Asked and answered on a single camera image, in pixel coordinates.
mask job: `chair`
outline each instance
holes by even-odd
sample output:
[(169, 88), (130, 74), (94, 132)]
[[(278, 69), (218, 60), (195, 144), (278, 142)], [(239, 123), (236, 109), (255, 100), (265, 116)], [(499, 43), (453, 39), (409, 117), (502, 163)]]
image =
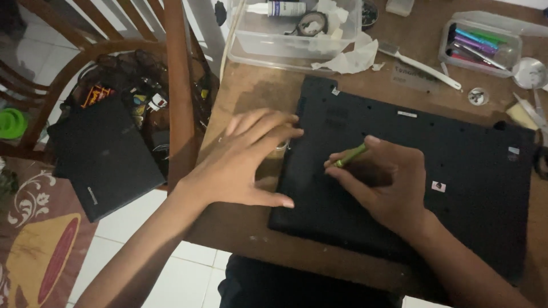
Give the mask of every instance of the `chair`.
[(94, 61), (100, 54), (111, 54), (143, 49), (158, 55), (167, 54), (169, 68), (169, 117), (170, 131), (177, 132), (174, 148), (170, 153), (177, 153), (178, 159), (188, 161), (188, 168), (178, 170), (177, 173), (188, 173), (196, 162), (198, 145), (195, 142), (195, 121), (191, 99), (191, 65), (187, 50), (187, 37), (191, 37), (192, 47), (197, 56), (205, 61), (198, 42), (189, 26), (185, 25), (186, 16), (181, 1), (165, 0), (165, 9), (158, 0), (147, 0), (152, 11), (164, 27), (167, 41), (159, 42), (147, 24), (140, 16), (131, 0), (117, 0), (120, 7), (133, 22), (142, 39), (125, 39), (109, 23), (91, 0), (73, 0), (86, 15), (93, 20), (108, 39), (91, 43), (81, 33), (63, 20), (56, 11), (44, 0), (18, 0), (18, 2), (42, 18), (49, 26), (62, 34), (74, 44), (80, 53), (77, 54), (55, 77), (50, 85), (36, 84), (16, 73), (4, 62), (0, 61), (0, 70), (17, 80), (11, 82), (0, 77), (0, 84), (13, 93), (22, 95), (25, 99), (16, 99), (11, 95), (0, 92), (0, 99), (5, 99), (19, 110), (39, 109), (37, 116), (29, 120), (28, 128), (21, 137), (18, 145), (13, 146), (0, 141), (0, 156), (32, 159), (50, 162), (51, 154), (35, 151), (40, 133), (46, 125), (49, 114), (55, 106), (63, 89), (71, 78), (90, 61)]

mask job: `green screwdriver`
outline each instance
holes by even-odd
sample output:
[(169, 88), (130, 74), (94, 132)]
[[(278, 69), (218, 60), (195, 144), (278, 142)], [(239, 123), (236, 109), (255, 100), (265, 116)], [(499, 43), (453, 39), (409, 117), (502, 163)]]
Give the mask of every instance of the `green screwdriver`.
[(359, 147), (355, 147), (343, 158), (336, 161), (333, 165), (338, 168), (344, 167), (347, 163), (353, 160), (356, 156), (365, 153), (368, 150), (365, 144), (360, 144)]

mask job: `black pants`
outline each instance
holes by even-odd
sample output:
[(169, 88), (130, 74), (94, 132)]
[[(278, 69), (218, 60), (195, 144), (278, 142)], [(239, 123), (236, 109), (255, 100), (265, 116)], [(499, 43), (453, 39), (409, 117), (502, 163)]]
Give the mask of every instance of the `black pants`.
[(237, 255), (218, 290), (220, 308), (402, 306), (400, 296), (386, 291)]

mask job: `black laptop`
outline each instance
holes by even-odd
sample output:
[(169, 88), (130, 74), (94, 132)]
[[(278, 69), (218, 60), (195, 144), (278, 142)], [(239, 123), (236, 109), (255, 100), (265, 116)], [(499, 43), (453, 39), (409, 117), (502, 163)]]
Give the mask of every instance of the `black laptop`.
[(269, 228), (418, 264), (409, 245), (324, 175), (329, 154), (356, 147), (371, 134), (422, 150), (426, 208), (499, 274), (518, 279), (526, 252), (534, 132), (503, 123), (483, 127), (344, 92), (335, 95), (335, 87), (331, 79), (304, 80), (297, 114), (305, 134), (291, 140), (277, 189), (293, 198), (295, 208), (272, 209)]
[(91, 222), (165, 182), (118, 95), (52, 125), (48, 134), (55, 173), (70, 180)]

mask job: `table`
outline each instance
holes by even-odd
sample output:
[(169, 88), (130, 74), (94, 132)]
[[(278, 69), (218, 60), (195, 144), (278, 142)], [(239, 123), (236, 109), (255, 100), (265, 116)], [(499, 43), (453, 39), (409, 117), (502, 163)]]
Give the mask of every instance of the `table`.
[[(403, 54), (432, 67), (439, 67), (437, 53), (441, 31), (454, 12), (484, 10), (546, 24), (539, 10), (489, 0), (417, 0), (406, 18), (386, 13), (385, 1), (375, 2), (381, 13), (378, 22), (367, 33), (373, 38), (398, 44)], [(547, 63), (546, 47), (546, 39), (524, 39), (523, 54)], [(379, 53), (375, 62), (382, 61), (386, 65), (378, 72), (335, 74), (330, 78), (337, 80), (338, 89), (344, 92), (486, 126), (506, 118), (503, 112), (513, 103), (512, 91), (533, 102), (532, 93), (519, 89), (510, 78), (496, 78), (455, 66), (448, 67), (449, 74), (463, 85), (463, 92), (444, 84), (439, 85), (437, 92), (421, 92), (391, 82), (395, 61)], [(233, 114), (260, 107), (294, 112), (303, 79), (303, 73), (229, 61), (198, 162), (218, 142)], [(489, 103), (479, 107), (468, 103), (467, 92), (475, 87), (487, 90)], [(548, 110), (548, 93), (540, 95)], [(257, 178), (261, 179), (264, 189), (275, 189), (282, 155), (273, 152), (259, 167)], [(548, 181), (541, 181), (536, 174), (531, 177), (529, 202), (528, 253), (521, 288), (537, 305), (545, 306), (548, 293)], [(432, 281), (418, 277), (405, 265), (271, 231), (266, 227), (269, 212), (266, 207), (211, 204), (193, 225), (186, 240), (400, 294), (441, 298), (439, 288), (432, 288)]]

